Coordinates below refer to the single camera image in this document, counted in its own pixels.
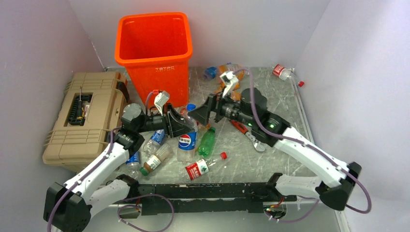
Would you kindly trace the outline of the pepsi bottle front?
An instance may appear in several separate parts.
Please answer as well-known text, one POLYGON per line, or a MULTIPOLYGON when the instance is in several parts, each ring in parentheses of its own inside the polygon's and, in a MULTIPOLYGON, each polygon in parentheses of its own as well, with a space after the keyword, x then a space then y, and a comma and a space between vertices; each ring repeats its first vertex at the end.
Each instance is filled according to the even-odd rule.
POLYGON ((195 104, 189 103, 180 111, 180 114, 184 117, 184 119, 194 128, 193 132, 183 134, 178 139, 177 160, 183 164, 190 163, 195 155, 198 125, 196 120, 188 115, 188 113, 195 108, 195 104))

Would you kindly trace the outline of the green plastic bottle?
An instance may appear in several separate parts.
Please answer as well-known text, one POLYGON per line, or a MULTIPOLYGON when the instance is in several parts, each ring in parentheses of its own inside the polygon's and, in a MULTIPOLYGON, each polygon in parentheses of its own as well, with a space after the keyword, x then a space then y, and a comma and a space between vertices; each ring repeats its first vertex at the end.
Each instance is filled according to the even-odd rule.
POLYGON ((212 154, 215 144, 216 129, 210 127, 208 131, 202 136, 197 152, 200 156, 208 157, 212 154))

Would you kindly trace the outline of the red label cola bottle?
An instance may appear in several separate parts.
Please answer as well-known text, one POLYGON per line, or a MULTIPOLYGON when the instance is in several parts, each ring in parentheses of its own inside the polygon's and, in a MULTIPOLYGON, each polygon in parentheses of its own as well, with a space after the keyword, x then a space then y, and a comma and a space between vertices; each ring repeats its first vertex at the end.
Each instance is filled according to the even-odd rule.
POLYGON ((185 166, 181 170, 181 178, 182 180, 189 180, 192 181, 210 171, 211 167, 216 166, 217 164, 223 163, 228 158, 227 153, 222 152, 218 157, 211 159, 202 158, 196 162, 185 166))

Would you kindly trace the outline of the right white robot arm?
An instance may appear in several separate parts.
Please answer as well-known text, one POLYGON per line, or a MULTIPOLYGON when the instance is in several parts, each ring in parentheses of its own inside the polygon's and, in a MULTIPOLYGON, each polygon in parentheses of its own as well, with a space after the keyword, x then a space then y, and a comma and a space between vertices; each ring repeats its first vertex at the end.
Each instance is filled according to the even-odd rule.
POLYGON ((275 173, 267 183, 266 194, 277 201, 287 196, 319 199, 328 207, 343 211, 356 184, 362 167, 340 161, 311 143, 288 121, 268 111, 267 98, 254 88, 246 88, 239 102, 222 94, 210 94, 203 105, 188 115, 206 125, 214 112, 215 122, 223 118, 251 127, 252 135, 260 142, 280 150, 305 167, 315 176, 300 177, 275 173))

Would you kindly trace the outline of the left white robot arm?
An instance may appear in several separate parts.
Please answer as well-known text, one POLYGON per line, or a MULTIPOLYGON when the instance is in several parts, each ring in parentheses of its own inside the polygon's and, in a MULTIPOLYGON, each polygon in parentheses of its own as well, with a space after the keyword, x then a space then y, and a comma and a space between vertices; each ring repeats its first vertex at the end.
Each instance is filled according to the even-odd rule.
POLYGON ((121 126, 110 132, 107 148, 85 169, 64 184, 54 183, 46 192, 43 218, 46 230, 81 232, 90 220, 109 205, 124 200, 138 199, 138 182, 121 174, 111 184, 101 183, 120 165, 124 164, 142 146, 143 132, 164 130, 169 137, 192 132, 194 125, 167 103, 162 113, 148 116, 142 107, 131 103, 124 108, 121 126))

